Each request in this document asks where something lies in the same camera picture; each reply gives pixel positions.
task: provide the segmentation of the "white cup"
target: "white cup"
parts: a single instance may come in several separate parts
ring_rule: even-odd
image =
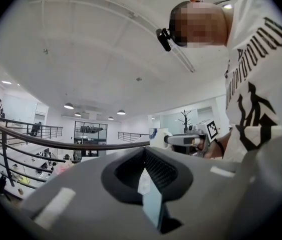
[[[170,149],[172,145],[164,142],[165,136],[172,136],[168,128],[150,128],[150,147],[158,147],[165,150]]]

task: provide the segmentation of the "ceiling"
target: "ceiling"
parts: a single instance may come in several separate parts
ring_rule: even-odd
[[[0,78],[67,116],[120,120],[179,106],[178,96],[222,76],[228,61],[224,47],[164,51],[155,30],[181,1],[17,0],[0,21]]]

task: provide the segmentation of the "railing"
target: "railing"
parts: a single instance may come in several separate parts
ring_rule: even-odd
[[[148,134],[142,134],[142,133],[130,133],[130,132],[118,132],[118,139],[128,142],[128,143],[133,143],[134,141],[138,140],[140,137],[145,136]]]
[[[48,148],[56,148],[56,149],[62,149],[62,150],[74,150],[74,151],[103,151],[103,150],[120,150],[120,149],[129,149],[129,148],[135,148],[135,147],[143,147],[143,146],[148,146],[149,142],[145,141],[145,142],[139,142],[139,143],[127,143],[127,144],[119,144],[119,145],[114,145],[114,144],[107,144],[107,145],[96,145],[96,144],[71,144],[71,143],[63,143],[63,142],[57,142],[57,141],[51,141],[51,140],[47,140],[44,138],[40,138],[40,137],[34,137],[34,136],[30,136],[28,133],[28,129],[26,127],[26,134],[22,133],[22,132],[17,132],[15,130],[13,130],[13,127],[7,127],[8,123],[11,122],[15,122],[15,121],[11,121],[11,120],[5,120],[6,122],[6,126],[0,125],[0,133],[2,134],[2,138],[0,139],[0,144],[2,146],[2,150],[0,150],[0,156],[2,156],[4,158],[4,162],[0,162],[0,166],[2,166],[5,170],[6,173],[2,170],[0,170],[0,174],[4,175],[6,178],[9,179],[11,186],[15,186],[14,182],[17,182],[21,185],[24,185],[26,187],[32,188],[32,189],[36,189],[36,186],[24,183],[19,181],[17,178],[14,178],[12,176],[11,172],[14,172],[15,174],[27,177],[29,179],[38,181],[38,182],[46,182],[45,179],[42,178],[38,178],[32,175],[28,175],[26,173],[22,173],[19,171],[16,171],[12,168],[10,168],[9,164],[8,164],[8,160],[13,161],[17,164],[23,165],[27,168],[30,169],[35,169],[35,170],[40,170],[43,172],[47,172],[47,173],[52,173],[53,171],[51,169],[47,169],[47,168],[41,168],[41,167],[37,167],[37,166],[33,166],[30,164],[27,164],[25,162],[19,161],[17,159],[14,159],[12,157],[8,157],[7,154],[7,150],[11,149],[14,151],[17,151],[19,153],[22,153],[24,155],[33,157],[33,158],[39,158],[39,159],[43,159],[43,160],[47,160],[47,161],[52,161],[52,162],[58,162],[58,163],[65,163],[67,160],[63,160],[63,159],[56,159],[56,158],[51,158],[51,157],[46,157],[46,156],[41,156],[41,155],[37,155],[37,154],[33,154],[21,149],[18,149],[10,144],[7,143],[8,139],[7,136],[11,136],[15,139],[18,139],[20,141],[23,141],[24,143],[32,143],[32,144],[37,144],[40,146],[44,146],[44,147],[48,147]]]
[[[30,135],[43,140],[60,137],[62,136],[63,133],[63,127],[21,122],[21,121],[5,119],[1,117],[0,117],[0,124],[4,125],[6,128],[14,129],[16,132],[25,135]],[[27,141],[17,142],[15,140],[17,140],[17,138],[7,136],[7,141],[9,145],[20,145],[24,143],[27,144]]]

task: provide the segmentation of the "ceiling light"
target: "ceiling light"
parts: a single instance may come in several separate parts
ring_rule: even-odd
[[[65,108],[67,108],[67,109],[69,109],[69,110],[73,110],[74,109],[74,106],[73,106],[73,104],[72,103],[66,103],[65,105],[64,105],[64,107]]]
[[[223,8],[225,8],[225,9],[232,9],[232,5],[230,5],[228,3],[228,4],[223,5]]]
[[[118,115],[125,115],[125,111],[121,109],[121,110],[119,110],[119,111],[117,112],[117,114],[118,114]]]

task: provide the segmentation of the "black camera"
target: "black camera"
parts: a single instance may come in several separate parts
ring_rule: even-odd
[[[171,36],[168,34],[167,29],[157,29],[156,37],[160,41],[161,45],[163,45],[164,49],[169,52],[171,51],[171,46],[169,44],[168,39],[171,39]]]

